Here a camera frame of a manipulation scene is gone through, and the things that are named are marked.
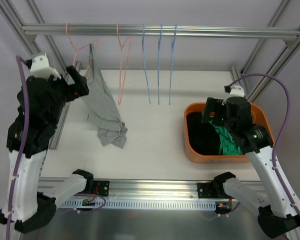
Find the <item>black tank top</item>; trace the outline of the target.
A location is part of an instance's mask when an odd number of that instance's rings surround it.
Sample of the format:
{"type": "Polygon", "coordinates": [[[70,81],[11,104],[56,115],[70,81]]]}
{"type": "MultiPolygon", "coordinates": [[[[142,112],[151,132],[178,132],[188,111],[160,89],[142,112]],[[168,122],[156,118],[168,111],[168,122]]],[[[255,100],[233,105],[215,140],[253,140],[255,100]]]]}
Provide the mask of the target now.
{"type": "Polygon", "coordinates": [[[192,112],[186,116],[189,144],[192,149],[205,156],[220,154],[220,136],[209,122],[202,123],[202,114],[192,112]]]}

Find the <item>green tank top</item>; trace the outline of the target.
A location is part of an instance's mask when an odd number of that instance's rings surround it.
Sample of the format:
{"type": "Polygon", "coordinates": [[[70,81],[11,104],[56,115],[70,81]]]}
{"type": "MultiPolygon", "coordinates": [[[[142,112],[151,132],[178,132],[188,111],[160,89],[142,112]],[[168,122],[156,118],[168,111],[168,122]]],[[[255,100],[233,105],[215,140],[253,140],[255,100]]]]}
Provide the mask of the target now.
{"type": "Polygon", "coordinates": [[[219,146],[219,155],[221,156],[241,156],[243,151],[241,148],[235,144],[232,135],[224,126],[218,126],[213,123],[214,117],[209,118],[209,123],[214,127],[215,131],[219,135],[220,146],[219,146]]]}

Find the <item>grey tank top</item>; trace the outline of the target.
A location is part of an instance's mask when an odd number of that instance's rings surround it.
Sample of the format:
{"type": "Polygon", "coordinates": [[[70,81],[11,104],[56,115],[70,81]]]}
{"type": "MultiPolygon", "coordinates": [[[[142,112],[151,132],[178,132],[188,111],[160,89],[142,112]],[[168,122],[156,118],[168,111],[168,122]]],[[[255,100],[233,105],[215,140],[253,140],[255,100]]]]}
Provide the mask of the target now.
{"type": "Polygon", "coordinates": [[[89,45],[89,66],[85,77],[89,94],[82,100],[88,109],[87,119],[97,127],[102,146],[114,145],[123,149],[128,129],[121,120],[113,95],[97,64],[97,50],[93,43],[89,45]]]}

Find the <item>pink hanger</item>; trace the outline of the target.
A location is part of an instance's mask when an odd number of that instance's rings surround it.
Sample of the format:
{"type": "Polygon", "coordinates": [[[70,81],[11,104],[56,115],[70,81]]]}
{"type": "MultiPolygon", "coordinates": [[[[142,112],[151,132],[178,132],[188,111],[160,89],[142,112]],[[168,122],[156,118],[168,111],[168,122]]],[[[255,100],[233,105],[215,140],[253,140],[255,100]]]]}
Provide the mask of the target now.
{"type": "Polygon", "coordinates": [[[72,46],[72,48],[74,50],[74,57],[73,57],[73,62],[72,62],[72,65],[74,66],[75,63],[76,63],[76,59],[77,59],[77,53],[79,51],[87,48],[87,47],[90,47],[91,44],[96,44],[95,47],[93,47],[92,49],[97,50],[98,46],[99,46],[99,40],[95,39],[93,42],[91,42],[89,44],[86,44],[86,45],[84,45],[82,47],[76,47],[75,43],[72,41],[72,39],[70,37],[70,34],[69,34],[69,30],[68,29],[69,29],[69,25],[70,24],[71,24],[70,22],[66,23],[66,25],[65,25],[65,33],[66,33],[66,36],[67,36],[67,38],[68,38],[68,40],[69,40],[69,42],[70,42],[70,44],[71,44],[71,46],[72,46]]]}
{"type": "Polygon", "coordinates": [[[118,89],[118,99],[117,103],[119,105],[122,104],[122,98],[124,94],[124,87],[126,83],[127,70],[130,60],[131,54],[131,46],[132,46],[132,38],[130,36],[126,36],[124,40],[120,37],[120,24],[116,25],[116,35],[120,47],[120,62],[119,62],[119,89],[118,89]],[[124,49],[127,47],[127,56],[124,61],[124,49]]]}

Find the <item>blue hanger of red top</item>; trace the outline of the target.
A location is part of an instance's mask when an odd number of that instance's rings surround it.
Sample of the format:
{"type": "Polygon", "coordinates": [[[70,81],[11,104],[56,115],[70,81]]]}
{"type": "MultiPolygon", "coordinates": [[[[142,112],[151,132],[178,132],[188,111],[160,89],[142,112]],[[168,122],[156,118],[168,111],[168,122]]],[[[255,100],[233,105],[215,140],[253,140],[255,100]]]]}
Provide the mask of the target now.
{"type": "Polygon", "coordinates": [[[170,74],[169,74],[169,105],[171,105],[172,99],[172,77],[173,77],[173,65],[174,65],[174,51],[175,51],[175,42],[177,37],[178,26],[174,26],[174,34],[173,38],[171,39],[170,45],[170,74]]]}

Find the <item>blue hanger of white top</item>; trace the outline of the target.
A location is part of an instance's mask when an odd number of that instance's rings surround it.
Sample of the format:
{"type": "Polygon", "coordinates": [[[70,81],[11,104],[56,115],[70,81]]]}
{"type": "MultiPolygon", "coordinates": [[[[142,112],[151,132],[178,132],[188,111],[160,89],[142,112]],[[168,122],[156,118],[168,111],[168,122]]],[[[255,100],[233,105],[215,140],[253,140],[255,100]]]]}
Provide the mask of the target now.
{"type": "Polygon", "coordinates": [[[145,24],[143,24],[143,26],[142,26],[142,40],[141,40],[142,59],[143,59],[143,70],[144,70],[145,81],[146,81],[146,88],[147,88],[148,102],[149,102],[149,104],[151,105],[151,96],[150,96],[149,78],[148,78],[147,66],[146,66],[145,37],[146,37],[146,26],[145,26],[145,24]]]}

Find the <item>blue hanger of green top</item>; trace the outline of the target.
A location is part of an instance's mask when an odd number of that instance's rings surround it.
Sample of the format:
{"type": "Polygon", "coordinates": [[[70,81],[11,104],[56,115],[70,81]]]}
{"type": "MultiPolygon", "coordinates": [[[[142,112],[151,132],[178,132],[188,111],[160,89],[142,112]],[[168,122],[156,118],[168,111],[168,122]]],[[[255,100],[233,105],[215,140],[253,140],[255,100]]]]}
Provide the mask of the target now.
{"type": "Polygon", "coordinates": [[[160,105],[160,67],[161,67],[161,41],[162,41],[163,25],[160,25],[160,32],[157,44],[157,103],[160,105]]]}

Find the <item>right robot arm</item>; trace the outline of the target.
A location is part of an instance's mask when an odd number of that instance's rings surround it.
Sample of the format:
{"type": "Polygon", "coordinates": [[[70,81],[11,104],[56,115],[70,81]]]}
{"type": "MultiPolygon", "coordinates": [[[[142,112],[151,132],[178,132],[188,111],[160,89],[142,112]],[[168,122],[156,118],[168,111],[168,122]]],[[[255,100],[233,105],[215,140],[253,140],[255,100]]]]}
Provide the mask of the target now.
{"type": "Polygon", "coordinates": [[[218,198],[230,196],[250,210],[262,231],[271,239],[293,236],[300,227],[300,199],[285,176],[267,129],[253,123],[251,104],[241,96],[228,99],[209,97],[201,121],[224,126],[254,167],[266,192],[261,196],[245,186],[233,173],[216,176],[209,187],[218,198]]]}

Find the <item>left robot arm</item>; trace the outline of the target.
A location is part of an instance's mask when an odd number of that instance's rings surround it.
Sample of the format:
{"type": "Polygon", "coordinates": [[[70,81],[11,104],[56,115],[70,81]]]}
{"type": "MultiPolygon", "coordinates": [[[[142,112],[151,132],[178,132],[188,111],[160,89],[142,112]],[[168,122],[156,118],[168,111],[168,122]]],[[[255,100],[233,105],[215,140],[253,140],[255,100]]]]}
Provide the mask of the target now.
{"type": "Polygon", "coordinates": [[[88,196],[94,190],[93,174],[77,169],[51,190],[38,191],[41,166],[65,104],[89,94],[86,78],[74,66],[66,71],[72,84],[51,73],[21,79],[18,116],[7,134],[10,173],[0,224],[22,234],[46,226],[57,208],[73,195],[88,196]]]}

